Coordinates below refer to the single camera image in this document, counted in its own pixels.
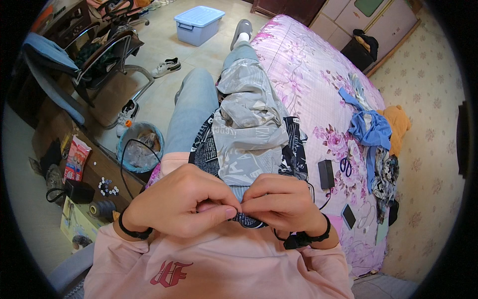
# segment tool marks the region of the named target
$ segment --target smartphone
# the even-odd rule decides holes
[[[355,216],[354,216],[354,213],[352,212],[352,209],[350,208],[348,204],[345,205],[341,214],[348,229],[351,230],[355,224]]]

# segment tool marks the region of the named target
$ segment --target light blue jeans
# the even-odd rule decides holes
[[[241,58],[259,61],[249,42],[243,41],[226,57],[222,70]],[[201,125],[219,108],[216,85],[211,74],[202,67],[197,67],[186,75],[176,99],[166,136],[165,154],[191,151]]]

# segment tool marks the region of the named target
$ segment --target snack bag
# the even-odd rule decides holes
[[[83,177],[83,167],[88,158],[91,147],[79,140],[76,135],[73,136],[68,158],[66,159],[65,174],[63,175],[63,183],[66,179],[81,181]]]

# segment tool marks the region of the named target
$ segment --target mattress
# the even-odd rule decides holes
[[[332,160],[335,187],[322,212],[334,218],[351,276],[380,270],[386,238],[377,236],[375,197],[367,190],[365,157],[368,147],[360,145],[348,132],[354,108],[338,94],[343,87],[352,93],[348,75],[355,73],[373,109],[384,109],[380,92],[337,49],[301,23],[285,15],[271,19],[251,41],[278,96],[292,116],[300,119],[308,135],[305,146],[309,183],[314,186],[315,204],[326,202],[328,189],[320,188],[317,163]],[[351,150],[352,173],[340,171],[340,160]],[[349,204],[357,221],[352,230],[342,225],[340,214]]]

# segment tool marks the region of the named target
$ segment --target hand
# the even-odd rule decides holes
[[[196,210],[204,200],[216,203]],[[185,164],[138,195],[123,214],[130,231],[157,231],[183,238],[195,237],[233,218],[242,208],[231,189],[219,178],[193,164]]]
[[[241,206],[244,213],[277,230],[305,231],[311,237],[327,230],[307,183],[295,177],[261,174],[244,193]]]

